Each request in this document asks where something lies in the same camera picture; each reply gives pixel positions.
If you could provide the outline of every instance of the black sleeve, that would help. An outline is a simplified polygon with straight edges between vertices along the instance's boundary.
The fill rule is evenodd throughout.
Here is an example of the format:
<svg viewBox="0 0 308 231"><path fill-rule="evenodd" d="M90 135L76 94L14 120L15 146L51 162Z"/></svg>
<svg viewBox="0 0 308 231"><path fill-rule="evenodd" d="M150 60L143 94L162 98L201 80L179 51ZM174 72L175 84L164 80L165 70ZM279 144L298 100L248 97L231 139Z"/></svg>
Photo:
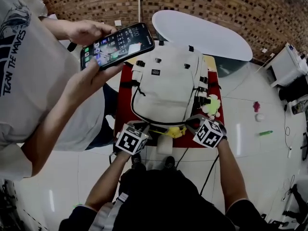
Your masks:
<svg viewBox="0 0 308 231"><path fill-rule="evenodd" d="M254 204L246 199L234 203L227 211L226 217L238 226L240 231L273 230L261 217Z"/></svg>
<svg viewBox="0 0 308 231"><path fill-rule="evenodd" d="M88 231L97 212L85 206L77 206L68 219L60 223L59 231L79 230Z"/></svg>

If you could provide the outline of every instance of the smartphone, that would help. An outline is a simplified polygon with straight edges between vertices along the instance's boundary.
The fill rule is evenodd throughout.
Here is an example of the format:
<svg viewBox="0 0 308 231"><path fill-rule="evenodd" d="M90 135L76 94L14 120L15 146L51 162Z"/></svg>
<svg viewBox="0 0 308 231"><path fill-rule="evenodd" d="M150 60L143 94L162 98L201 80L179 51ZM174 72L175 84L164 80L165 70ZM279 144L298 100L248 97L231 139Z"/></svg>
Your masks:
<svg viewBox="0 0 308 231"><path fill-rule="evenodd" d="M146 23L137 23L83 48L80 53L81 69L88 66L92 57L95 57L100 70L104 70L154 48Z"/></svg>

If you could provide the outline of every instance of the white oval table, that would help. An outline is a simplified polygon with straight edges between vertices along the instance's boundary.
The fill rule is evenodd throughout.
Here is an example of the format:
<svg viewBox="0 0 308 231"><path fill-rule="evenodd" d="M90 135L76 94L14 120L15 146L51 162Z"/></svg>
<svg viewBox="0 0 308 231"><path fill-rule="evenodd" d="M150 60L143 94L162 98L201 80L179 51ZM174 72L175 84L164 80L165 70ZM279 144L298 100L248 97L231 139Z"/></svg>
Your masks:
<svg viewBox="0 0 308 231"><path fill-rule="evenodd" d="M251 48L245 39L215 23L173 10L156 12L152 23L166 40L192 45L202 54L214 56L220 77L235 72L252 59Z"/></svg>

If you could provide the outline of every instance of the white backpack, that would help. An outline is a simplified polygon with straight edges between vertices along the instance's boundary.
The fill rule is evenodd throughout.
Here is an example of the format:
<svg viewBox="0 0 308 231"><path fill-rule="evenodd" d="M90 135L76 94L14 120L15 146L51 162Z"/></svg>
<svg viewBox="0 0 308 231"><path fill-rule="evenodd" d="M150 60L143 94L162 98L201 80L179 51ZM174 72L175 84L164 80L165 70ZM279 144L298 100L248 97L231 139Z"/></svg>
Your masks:
<svg viewBox="0 0 308 231"><path fill-rule="evenodd" d="M191 116L194 102L208 103L207 64L192 46L156 41L132 69L131 109L159 127L177 127Z"/></svg>

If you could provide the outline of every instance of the red table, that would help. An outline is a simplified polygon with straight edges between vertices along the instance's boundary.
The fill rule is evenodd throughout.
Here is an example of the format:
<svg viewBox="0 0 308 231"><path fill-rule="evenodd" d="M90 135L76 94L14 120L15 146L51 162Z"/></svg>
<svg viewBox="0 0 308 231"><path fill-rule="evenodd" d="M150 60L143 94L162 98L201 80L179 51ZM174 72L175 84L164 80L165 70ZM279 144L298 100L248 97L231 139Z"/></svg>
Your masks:
<svg viewBox="0 0 308 231"><path fill-rule="evenodd" d="M131 67L124 65L121 75L121 82L129 82L132 78L132 71ZM217 72L208 72L208 83L217 83L218 76ZM209 88L209 94L215 94L221 100L219 86L215 85ZM128 123L129 121L136 121L140 120L131 110L130 107L130 100L131 100L131 89L130 88L119 88L119 95L118 95L118 104L117 104L117 112L116 112L116 120L115 120L115 134L121 131L123 125ZM221 121L224 124L223 119L223 111L222 105L220 106L219 110L220 117L217 120ZM195 114L203 114L205 115L201 109L193 110L192 115ZM191 147L191 148L204 148L202 145L193 141L193 134L186 130L186 134L180 138L173 140L173 147ZM156 145L154 141L148 140L147 145Z"/></svg>

